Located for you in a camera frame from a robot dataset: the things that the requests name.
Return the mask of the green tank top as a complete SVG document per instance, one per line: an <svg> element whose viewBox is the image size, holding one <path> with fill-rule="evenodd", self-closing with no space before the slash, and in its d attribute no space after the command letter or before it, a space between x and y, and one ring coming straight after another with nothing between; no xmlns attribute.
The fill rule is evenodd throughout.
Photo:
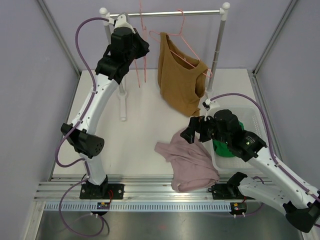
<svg viewBox="0 0 320 240"><path fill-rule="evenodd" d="M223 158L233 158L235 155L229 150L229 143L235 140L243 130L244 125L238 120L232 120L231 122L218 121L214 132L216 137L212 140L215 153Z"/></svg>

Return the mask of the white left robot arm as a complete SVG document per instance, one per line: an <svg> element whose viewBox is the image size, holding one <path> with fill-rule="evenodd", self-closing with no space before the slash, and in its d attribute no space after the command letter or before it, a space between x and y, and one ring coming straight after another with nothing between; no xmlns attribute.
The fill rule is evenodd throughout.
<svg viewBox="0 0 320 240"><path fill-rule="evenodd" d="M110 44L98 61L91 92L78 116L61 126L61 132L75 152L84 160L88 179L82 183L81 199L103 199L108 196L108 177L99 157L105 140L96 136L99 119L105 106L129 72L131 63L149 52L149 44L133 27L113 30Z"/></svg>

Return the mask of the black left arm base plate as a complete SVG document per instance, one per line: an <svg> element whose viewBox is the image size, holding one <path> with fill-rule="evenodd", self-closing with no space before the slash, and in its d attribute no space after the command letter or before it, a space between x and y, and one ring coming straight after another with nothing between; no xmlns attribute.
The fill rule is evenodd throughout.
<svg viewBox="0 0 320 240"><path fill-rule="evenodd" d="M122 200L125 185L121 183L108 183L94 185L85 183L81 185L79 198L81 200Z"/></svg>

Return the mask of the pink hanger of green top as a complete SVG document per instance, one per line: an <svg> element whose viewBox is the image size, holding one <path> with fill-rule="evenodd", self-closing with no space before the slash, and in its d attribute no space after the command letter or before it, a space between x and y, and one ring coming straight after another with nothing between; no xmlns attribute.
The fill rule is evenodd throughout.
<svg viewBox="0 0 320 240"><path fill-rule="evenodd" d="M141 82L140 82L140 75L139 75L139 70L138 70L138 65L137 65L137 60L134 59L134 66L135 66L135 72L136 72L136 76L137 76L137 83L138 83L138 87L141 88Z"/></svg>

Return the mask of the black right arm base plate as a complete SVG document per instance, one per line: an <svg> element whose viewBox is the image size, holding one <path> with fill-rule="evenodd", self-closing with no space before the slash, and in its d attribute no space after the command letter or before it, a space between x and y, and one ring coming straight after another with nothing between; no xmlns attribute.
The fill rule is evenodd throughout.
<svg viewBox="0 0 320 240"><path fill-rule="evenodd" d="M214 200L243 200L244 196L237 187L227 183L218 183L207 189Z"/></svg>

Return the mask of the mauve pink tank top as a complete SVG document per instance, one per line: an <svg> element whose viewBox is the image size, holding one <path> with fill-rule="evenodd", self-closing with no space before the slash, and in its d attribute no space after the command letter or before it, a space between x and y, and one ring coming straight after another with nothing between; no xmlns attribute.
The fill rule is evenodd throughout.
<svg viewBox="0 0 320 240"><path fill-rule="evenodd" d="M212 156L197 138L189 144L182 132L176 132L169 143L157 142L154 148L172 166L171 187L179 193L210 188L220 181Z"/></svg>

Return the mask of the pink hanger of mauve top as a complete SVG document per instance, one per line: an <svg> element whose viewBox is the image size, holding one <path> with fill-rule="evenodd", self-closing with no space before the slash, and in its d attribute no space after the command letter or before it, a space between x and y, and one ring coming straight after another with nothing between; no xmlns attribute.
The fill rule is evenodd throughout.
<svg viewBox="0 0 320 240"><path fill-rule="evenodd" d="M143 16L142 16L142 0L139 0L139 14L140 14L140 25L141 25L141 37L143 40L147 40L147 28L144 25ZM144 82L147 82L147 56L143 57L143 76Z"/></svg>

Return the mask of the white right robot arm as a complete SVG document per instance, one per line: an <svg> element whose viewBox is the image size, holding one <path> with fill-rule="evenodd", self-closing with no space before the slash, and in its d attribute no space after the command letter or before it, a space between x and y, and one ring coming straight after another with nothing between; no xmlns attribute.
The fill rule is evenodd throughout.
<svg viewBox="0 0 320 240"><path fill-rule="evenodd" d="M200 142L211 140L226 144L236 157L258 169L277 186L272 188L244 173L235 173L228 181L227 193L262 202L282 214L301 232L309 233L320 218L320 191L279 160L266 142L254 132L242 129L239 120L228 109L213 116L193 116L180 136L189 144L199 133Z"/></svg>

